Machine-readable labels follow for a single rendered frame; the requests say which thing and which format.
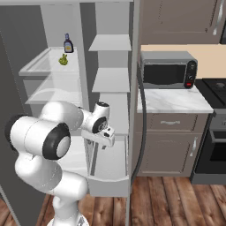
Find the taupe wall cupboard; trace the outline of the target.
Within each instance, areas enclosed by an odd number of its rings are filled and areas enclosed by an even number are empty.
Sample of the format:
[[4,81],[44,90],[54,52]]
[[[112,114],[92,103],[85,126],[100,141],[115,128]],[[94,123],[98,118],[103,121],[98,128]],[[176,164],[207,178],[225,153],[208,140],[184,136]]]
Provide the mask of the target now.
[[226,19],[226,0],[222,20],[213,35],[221,0],[141,0],[140,43],[217,44]]

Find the taupe drawer front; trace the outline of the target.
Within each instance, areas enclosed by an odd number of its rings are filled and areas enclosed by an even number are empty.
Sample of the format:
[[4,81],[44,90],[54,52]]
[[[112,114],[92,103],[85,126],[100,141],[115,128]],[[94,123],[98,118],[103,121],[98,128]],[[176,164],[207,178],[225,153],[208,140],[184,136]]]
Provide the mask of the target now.
[[162,132],[202,132],[207,114],[155,113],[147,115],[147,129]]

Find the taupe cupboard door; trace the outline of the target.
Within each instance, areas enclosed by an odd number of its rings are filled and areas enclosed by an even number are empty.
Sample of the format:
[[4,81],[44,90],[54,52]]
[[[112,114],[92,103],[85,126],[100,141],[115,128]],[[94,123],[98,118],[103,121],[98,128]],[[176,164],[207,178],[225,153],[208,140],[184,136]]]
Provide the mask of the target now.
[[[197,146],[190,157],[194,138]],[[142,177],[189,177],[199,150],[201,133],[149,133],[139,168]]]

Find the grey open fridge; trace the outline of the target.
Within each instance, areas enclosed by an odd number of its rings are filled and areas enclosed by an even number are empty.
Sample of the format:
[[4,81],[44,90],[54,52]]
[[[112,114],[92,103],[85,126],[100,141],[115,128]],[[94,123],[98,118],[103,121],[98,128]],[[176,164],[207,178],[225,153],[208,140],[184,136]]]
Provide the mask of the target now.
[[[0,0],[0,6],[40,7],[47,48],[62,47],[64,49],[65,35],[68,34],[72,41],[73,49],[78,52],[78,72],[65,74],[52,72],[48,76],[19,75],[22,78],[26,92],[24,107],[29,109],[30,112],[28,114],[18,115],[26,115],[29,117],[40,116],[47,102],[41,104],[26,104],[26,101],[45,79],[79,78],[82,105],[78,107],[89,112],[94,111],[94,109],[88,109],[84,105],[83,100],[83,95],[86,93],[86,84],[82,78],[85,71],[85,63],[80,24],[80,1],[81,0]],[[91,150],[95,143],[96,142],[84,139],[81,136],[80,129],[71,131],[70,148],[67,154],[58,160],[58,164],[65,171],[77,173],[85,177],[88,182],[88,166],[91,160]],[[130,193],[126,197],[96,197],[90,194],[88,183],[87,195],[78,202],[79,211],[86,217],[89,226],[129,226]]]

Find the dark bottle with yellow label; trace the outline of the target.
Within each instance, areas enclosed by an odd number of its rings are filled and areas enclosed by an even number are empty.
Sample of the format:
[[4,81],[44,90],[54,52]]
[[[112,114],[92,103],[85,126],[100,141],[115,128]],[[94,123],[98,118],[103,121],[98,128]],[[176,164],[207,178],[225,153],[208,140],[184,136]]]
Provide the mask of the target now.
[[74,51],[72,41],[70,40],[70,36],[68,34],[65,35],[64,41],[64,52],[72,53]]

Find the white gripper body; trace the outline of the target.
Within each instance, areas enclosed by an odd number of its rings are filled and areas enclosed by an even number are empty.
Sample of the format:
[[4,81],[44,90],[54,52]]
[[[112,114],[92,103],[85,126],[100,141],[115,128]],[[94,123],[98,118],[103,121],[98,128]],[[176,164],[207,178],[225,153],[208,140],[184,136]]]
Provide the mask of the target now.
[[106,146],[106,147],[113,147],[114,143],[115,143],[115,136],[111,135],[109,137],[106,137],[103,135],[102,132],[99,133],[91,133],[85,130],[81,131],[81,136],[84,139],[89,139],[93,142],[99,143],[102,146]]

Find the grey microwave oven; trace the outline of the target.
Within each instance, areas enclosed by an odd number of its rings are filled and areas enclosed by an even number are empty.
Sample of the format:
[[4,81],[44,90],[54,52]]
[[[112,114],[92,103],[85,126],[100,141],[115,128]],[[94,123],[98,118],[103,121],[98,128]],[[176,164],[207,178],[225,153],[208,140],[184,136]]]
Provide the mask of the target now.
[[140,71],[145,89],[190,89],[198,61],[188,51],[142,51]]

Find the glass fridge shelf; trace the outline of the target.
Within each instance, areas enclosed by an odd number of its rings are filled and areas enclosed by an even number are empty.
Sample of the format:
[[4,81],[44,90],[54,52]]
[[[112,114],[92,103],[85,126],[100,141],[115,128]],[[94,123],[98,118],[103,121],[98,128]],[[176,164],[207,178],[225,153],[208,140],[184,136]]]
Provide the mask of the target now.
[[64,49],[62,47],[50,47],[31,62],[25,65],[20,71],[20,76],[48,76],[52,72],[56,73],[74,73],[79,71],[78,52],[67,53],[67,65],[61,65],[58,60],[63,56]]
[[82,95],[79,78],[45,79],[31,94],[26,104],[41,104],[45,102],[71,102],[82,105]]

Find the black oven with hob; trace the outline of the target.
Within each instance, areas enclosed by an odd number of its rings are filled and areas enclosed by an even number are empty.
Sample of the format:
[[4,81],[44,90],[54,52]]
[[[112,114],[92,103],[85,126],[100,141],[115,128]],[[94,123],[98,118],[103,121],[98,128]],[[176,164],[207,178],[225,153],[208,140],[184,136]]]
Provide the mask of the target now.
[[226,185],[226,79],[197,79],[195,86],[214,112],[208,117],[190,181]]

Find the green broccoli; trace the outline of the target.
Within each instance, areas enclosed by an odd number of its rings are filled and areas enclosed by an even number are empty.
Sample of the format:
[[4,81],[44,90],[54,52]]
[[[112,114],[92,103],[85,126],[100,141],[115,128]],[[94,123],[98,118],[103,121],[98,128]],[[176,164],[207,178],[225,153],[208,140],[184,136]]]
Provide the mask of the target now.
[[63,54],[58,62],[61,64],[61,65],[67,65],[68,64],[68,59],[67,59],[67,55],[66,54]]

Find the grey fridge door with shelves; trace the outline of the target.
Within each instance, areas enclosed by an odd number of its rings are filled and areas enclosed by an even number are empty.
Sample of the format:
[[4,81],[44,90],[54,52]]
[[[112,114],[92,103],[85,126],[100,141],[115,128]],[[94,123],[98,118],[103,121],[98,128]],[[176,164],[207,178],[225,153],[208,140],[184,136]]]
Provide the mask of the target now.
[[130,193],[132,134],[139,42],[139,0],[81,0],[79,3],[86,84],[84,105],[109,105],[113,147],[97,143],[88,166],[90,194]]

